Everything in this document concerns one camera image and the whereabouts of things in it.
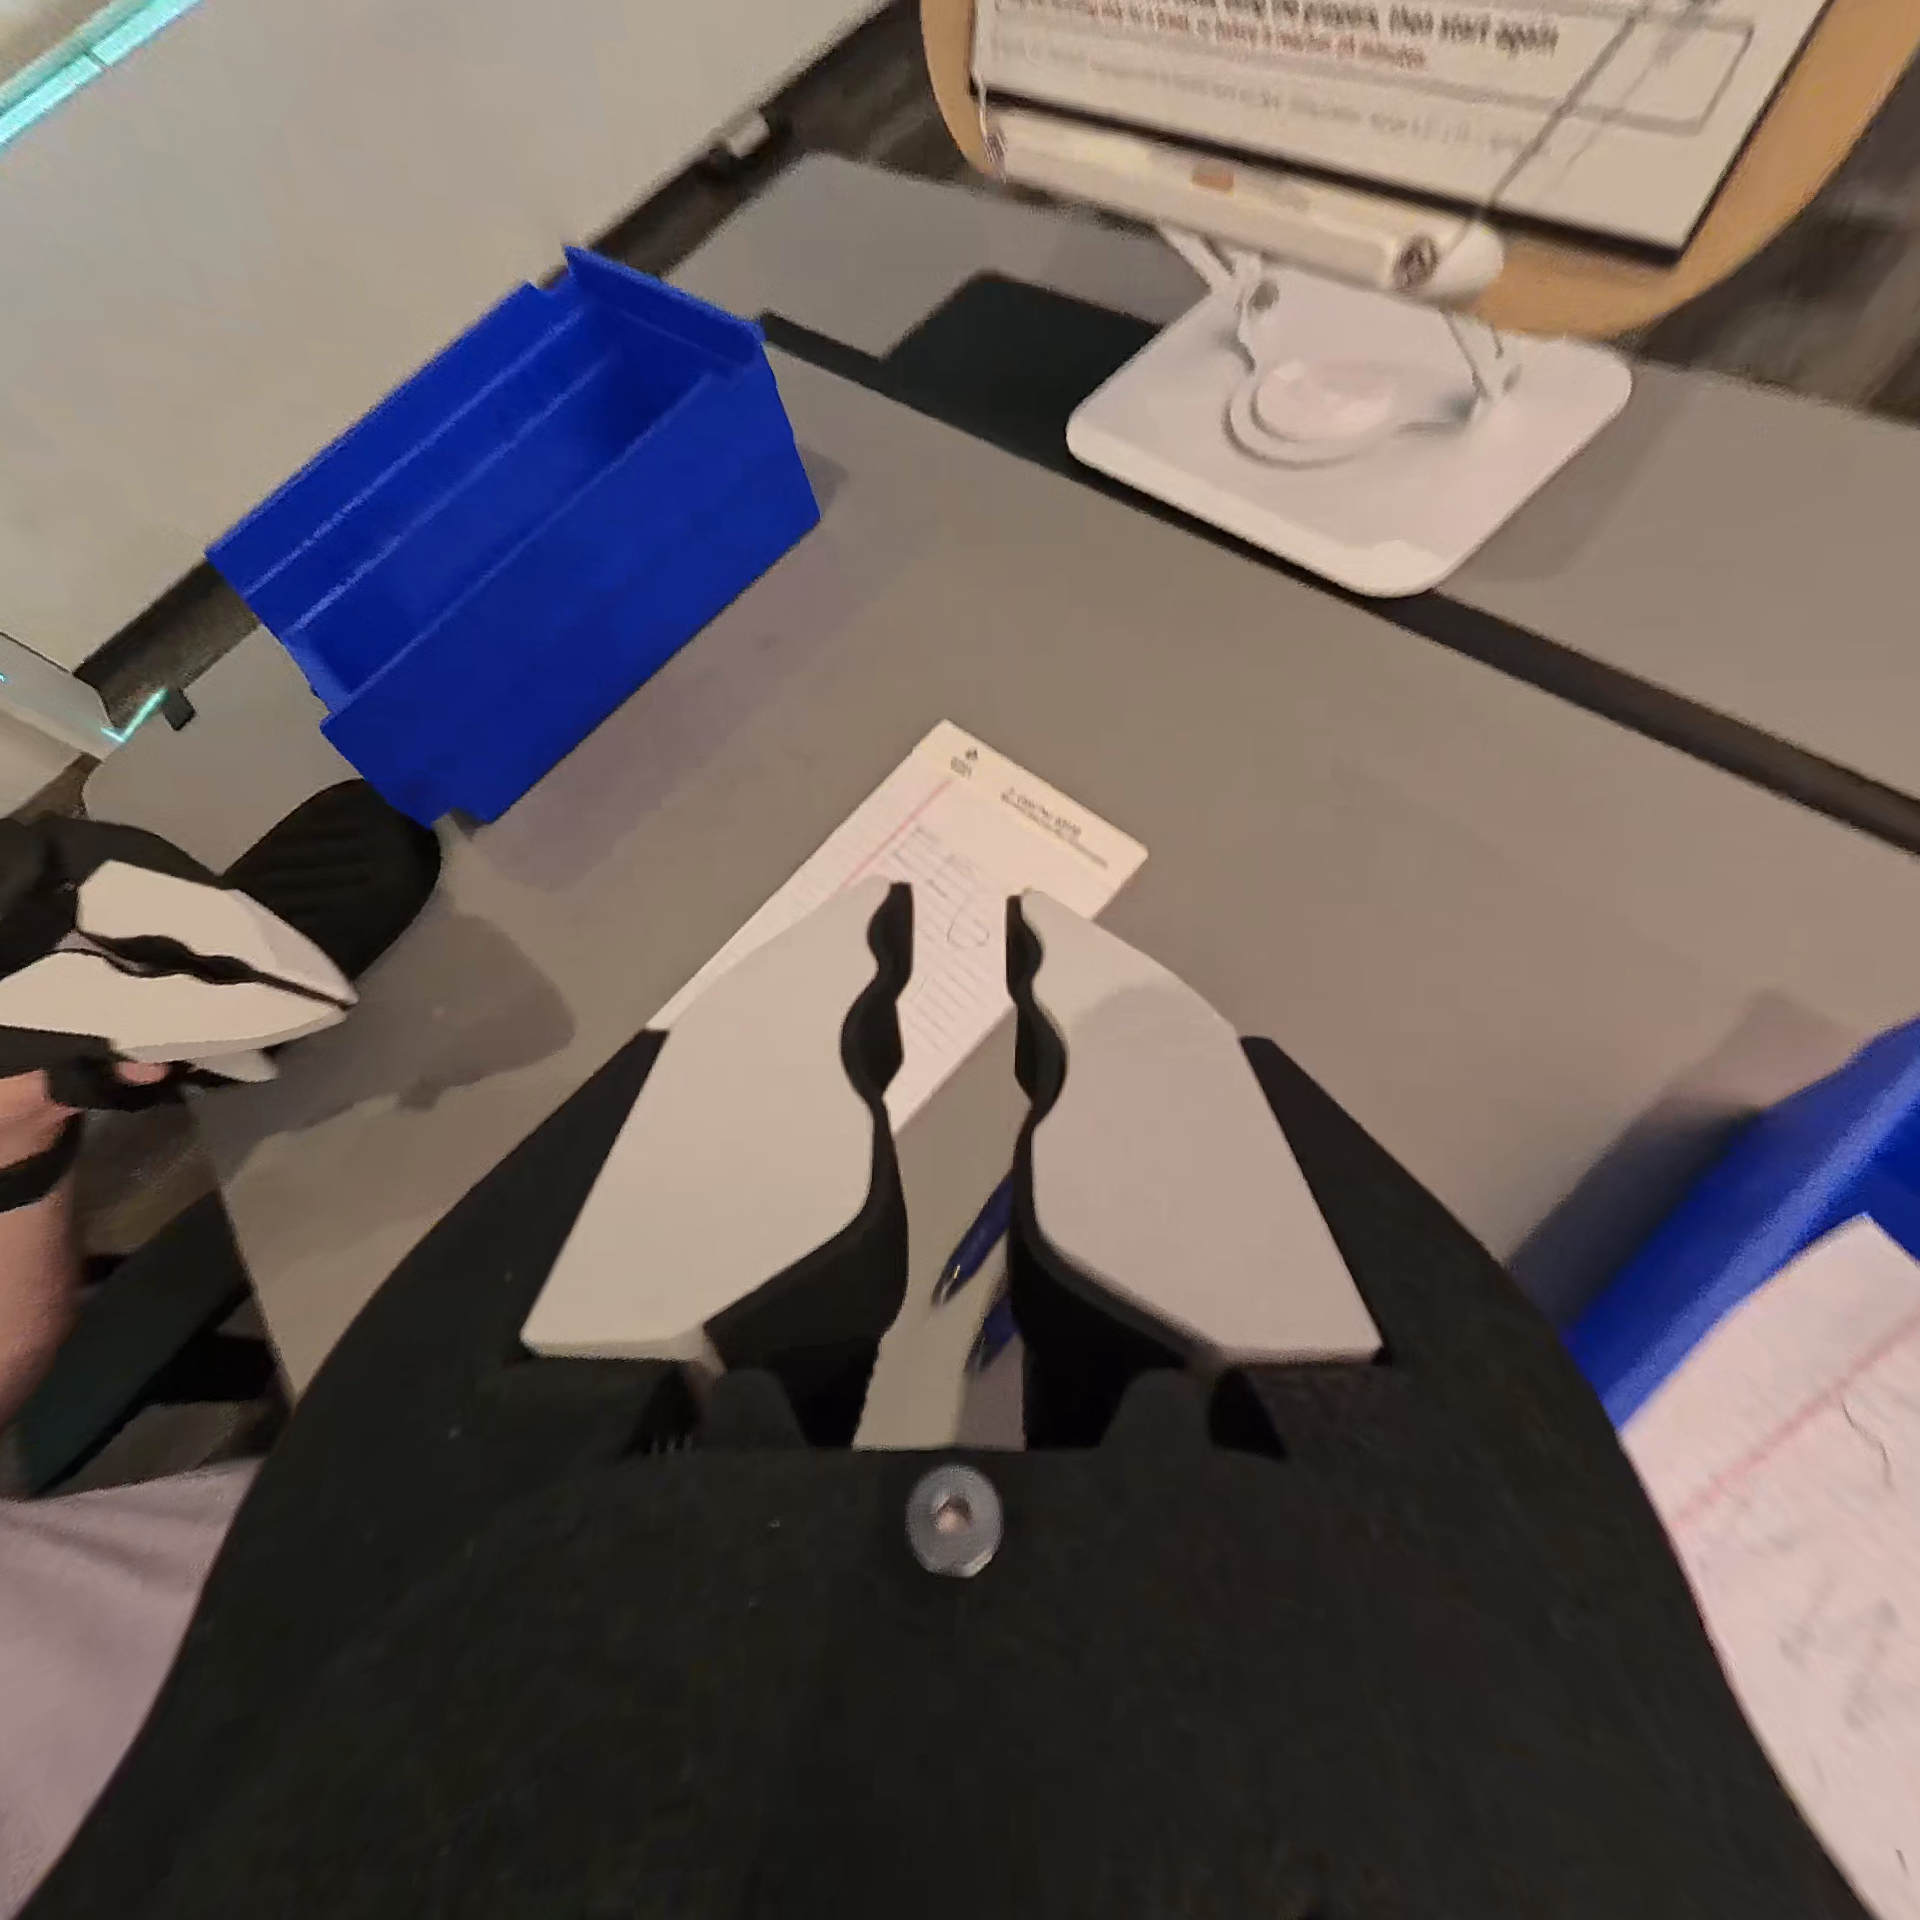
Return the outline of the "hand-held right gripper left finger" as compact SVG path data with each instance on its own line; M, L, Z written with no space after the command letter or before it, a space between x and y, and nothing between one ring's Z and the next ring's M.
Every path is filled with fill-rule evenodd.
M738 958L659 1037L518 1341L763 1371L812 1444L850 1444L907 1286L885 1096L915 966L906 879L856 879Z

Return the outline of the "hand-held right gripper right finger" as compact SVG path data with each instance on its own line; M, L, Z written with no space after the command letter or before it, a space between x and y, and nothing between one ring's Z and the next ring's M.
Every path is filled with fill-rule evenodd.
M1371 1364L1383 1333L1237 1025L1047 893L1005 907L1005 1286L1027 1444L1094 1444L1132 1384Z

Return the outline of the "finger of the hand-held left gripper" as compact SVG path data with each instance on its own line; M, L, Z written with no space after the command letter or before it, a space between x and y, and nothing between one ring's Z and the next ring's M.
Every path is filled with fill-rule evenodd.
M220 883L127 861L106 861L84 878L76 935L154 975L275 988L302 999L357 997L347 973L268 904Z
M318 992L277 977L234 983L135 973L100 951L54 951L2 980L2 1073L171 1064L229 1084L277 1073L277 1048L354 1007L352 984Z

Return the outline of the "blue pen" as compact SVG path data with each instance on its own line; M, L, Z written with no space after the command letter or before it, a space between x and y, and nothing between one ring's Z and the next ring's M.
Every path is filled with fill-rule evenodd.
M930 1304L946 1307L980 1275L991 1279L991 1299L975 1328L966 1379L982 1375L1016 1334L1016 1318L1010 1304L1005 1278L1005 1240L1015 1221L1015 1177L1005 1174L988 1196L980 1211L950 1247L938 1279Z

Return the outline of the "white lined notepad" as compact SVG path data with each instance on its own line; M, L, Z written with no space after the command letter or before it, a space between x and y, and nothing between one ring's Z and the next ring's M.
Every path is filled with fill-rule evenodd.
M668 1029L740 958L867 878L915 892L915 971L899 1000L903 1067L893 1126L916 1117L1010 1015L1005 900L1045 892L1094 918L1139 875L1146 847L954 723L926 732L843 822L652 1016Z

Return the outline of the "person's left hand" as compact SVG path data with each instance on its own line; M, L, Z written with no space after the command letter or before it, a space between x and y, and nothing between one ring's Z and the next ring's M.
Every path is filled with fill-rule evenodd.
M84 1120L46 1069L2 1081L5 1321L51 1326L79 1281L76 1166Z

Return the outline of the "blue plastic storage bin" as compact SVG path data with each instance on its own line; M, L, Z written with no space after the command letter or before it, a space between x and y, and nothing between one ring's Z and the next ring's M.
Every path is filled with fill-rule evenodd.
M1812 1063L1812 1019L1762 1003L1506 1259L1615 1429L1829 1231L1862 1216L1916 1255L1917 1022L1786 1086L1788 1067Z
M760 327L572 246L206 563L380 797L491 822L821 515Z

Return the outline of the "person's pale trousers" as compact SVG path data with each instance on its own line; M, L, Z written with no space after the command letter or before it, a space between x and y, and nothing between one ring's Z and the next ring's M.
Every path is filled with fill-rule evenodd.
M253 1460L2 1503L2 1915L19 1915L149 1717Z

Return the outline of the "written paper sheet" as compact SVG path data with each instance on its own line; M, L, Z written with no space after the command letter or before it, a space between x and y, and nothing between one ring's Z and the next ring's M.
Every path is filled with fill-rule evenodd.
M1875 1915L1917 1915L1917 1262L1853 1216L1623 1421L1718 1663Z

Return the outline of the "white clipboard stand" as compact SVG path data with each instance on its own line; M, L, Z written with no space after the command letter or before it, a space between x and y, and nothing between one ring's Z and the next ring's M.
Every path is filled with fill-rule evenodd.
M1203 297L1067 421L1093 473L1341 589L1427 591L1620 415L1620 353L1469 316L1479 217L982 103L996 173L1159 231Z

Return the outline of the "printed instruction sheet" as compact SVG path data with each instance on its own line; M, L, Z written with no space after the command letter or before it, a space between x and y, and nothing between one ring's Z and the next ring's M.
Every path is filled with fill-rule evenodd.
M1671 260L1822 1L996 1L994 104Z

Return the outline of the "wooden clipboard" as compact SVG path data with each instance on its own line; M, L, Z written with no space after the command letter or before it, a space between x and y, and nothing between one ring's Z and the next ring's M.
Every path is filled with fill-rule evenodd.
M989 107L973 91L973 11L926 1L918 24L934 103L982 175L1152 223L1211 286L1269 260L1341 277L1336 244L1358 241L1358 286L1444 304L1490 328L1589 343L1663 320L1755 257L1848 160L1917 43L1917 5L1826 5L1684 253L1652 264L1522 232L1506 214L1413 208L1274 160L1203 156L1170 135Z

